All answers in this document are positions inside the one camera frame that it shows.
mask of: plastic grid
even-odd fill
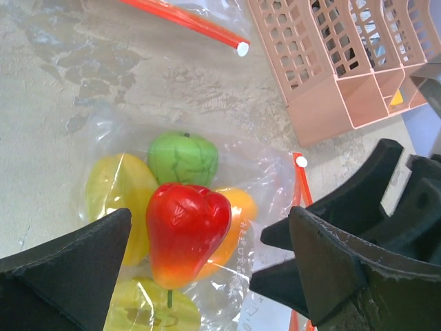
[[[294,0],[260,0],[259,3],[278,55],[277,66],[285,73],[283,79],[290,89],[295,90],[322,72],[300,9]]]
[[[400,60],[405,65],[423,63],[424,54],[418,42],[412,21],[408,14],[406,1],[384,0],[384,19],[395,43]]]
[[[309,0],[316,25],[331,59],[336,74],[343,77],[360,67],[355,48],[351,43],[351,27],[344,23],[338,1]]]
[[[427,15],[430,1],[418,1],[417,3],[416,0],[409,0],[407,10],[423,53],[427,60],[432,60],[438,55],[435,43],[439,43],[439,39],[432,38],[429,33],[429,26],[427,25],[429,23],[427,20],[431,19],[430,15]]]
[[[351,0],[349,3],[352,21],[375,71],[400,66],[381,7],[382,0]]]

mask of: plastic fruit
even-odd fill
[[[201,315],[189,298],[175,291],[168,308],[167,290],[140,278],[116,283],[104,331],[199,331],[200,327]]]
[[[147,165],[130,154],[104,157],[95,163],[85,187],[90,221],[129,208],[132,230],[123,265],[137,265],[148,254],[145,211],[158,184]]]
[[[245,191],[239,188],[219,188],[216,192],[224,195],[231,204],[232,226],[219,248],[199,272],[196,281],[210,277],[227,264],[237,248],[240,230],[248,229],[249,222],[256,219],[258,214],[256,202]]]
[[[150,266],[166,290],[192,282],[228,233],[231,206],[209,188],[164,184],[147,207]]]
[[[197,134],[166,132],[150,145],[147,164],[160,185],[209,186],[218,169],[218,150]]]

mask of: red artificial pear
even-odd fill
[[[160,186],[145,216],[153,278],[170,291],[196,278],[227,235],[232,218],[223,195],[178,183]]]

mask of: plastic bag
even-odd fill
[[[251,24],[245,0],[120,0],[233,47],[240,57],[249,50]]]
[[[293,155],[296,163],[296,183],[292,205],[307,207],[312,204],[312,196],[306,177],[307,160],[300,154]],[[254,269],[268,268],[294,258],[293,252],[269,248],[262,255],[255,255]],[[291,308],[250,292],[243,303],[237,331],[316,331],[306,317]]]
[[[236,330],[254,254],[267,254],[271,250],[260,243],[260,231],[284,217],[291,207],[296,182],[292,154],[206,128],[176,126],[151,118],[140,123],[103,106],[90,115],[79,142],[85,159],[76,192],[82,220],[93,221],[128,205],[132,211],[131,236],[137,235],[136,231],[142,233],[142,226],[135,223],[137,217],[145,215],[146,202],[139,196],[149,197],[155,189],[152,178],[145,172],[147,154],[155,138],[176,131],[198,134],[216,146],[218,169],[210,189],[231,188],[232,195],[226,197],[232,207],[241,215],[247,210],[251,210],[248,215],[254,215],[245,221],[235,220],[232,208],[231,229],[234,222],[239,223],[233,244],[224,251],[231,257],[219,259],[218,263],[207,261],[203,270],[207,266],[209,270],[202,277],[198,274],[197,281],[173,291],[172,308],[167,306],[168,291],[152,280],[149,255],[136,264],[137,258],[132,254],[121,268],[106,331]],[[191,163],[197,158],[194,155],[187,160]],[[166,168],[164,164],[161,163],[161,169]]]

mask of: yellow artificial fruit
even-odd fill
[[[227,264],[237,248],[240,230],[248,229],[250,221],[256,219],[258,207],[253,198],[239,188],[219,188],[217,193],[226,197],[232,207],[232,224],[227,236],[203,266],[195,281],[212,276]]]
[[[130,154],[103,157],[95,163],[85,187],[90,221],[119,209],[132,213],[132,230],[123,265],[137,265],[149,252],[145,211],[158,184],[147,165]]]
[[[103,331],[198,331],[201,315],[184,294],[173,291],[167,307],[167,290],[147,278],[116,283]]]

